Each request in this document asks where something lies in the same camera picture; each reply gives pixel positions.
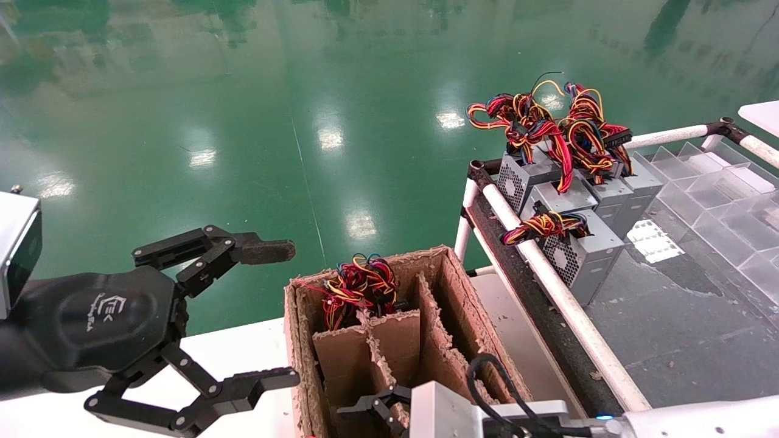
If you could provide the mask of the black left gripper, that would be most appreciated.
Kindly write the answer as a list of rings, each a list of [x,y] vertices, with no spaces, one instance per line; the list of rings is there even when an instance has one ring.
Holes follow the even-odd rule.
[[[251,411],[264,393],[299,385],[299,374],[278,367],[215,380],[178,344],[168,344],[175,339],[177,288],[197,297],[237,264],[283,263],[295,253],[291,240],[208,225],[135,249],[139,268],[127,273],[30,281],[12,309],[12,392],[68,394],[105,385],[86,400],[86,411],[115,426],[173,437],[198,437],[223,416]],[[159,272],[184,263],[177,286]],[[128,388],[165,366],[198,391],[194,401],[176,411],[124,399]]]

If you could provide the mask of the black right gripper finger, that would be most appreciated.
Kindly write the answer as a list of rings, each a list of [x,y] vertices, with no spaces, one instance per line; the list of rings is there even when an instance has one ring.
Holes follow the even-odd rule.
[[[393,415],[392,410],[387,406],[370,406],[368,415],[373,421],[387,426],[394,437],[409,437],[410,432],[406,426],[403,426]]]
[[[410,388],[386,388],[376,394],[364,395],[353,406],[337,408],[337,415],[346,420],[377,418],[396,422],[392,414],[396,404],[411,404]]]

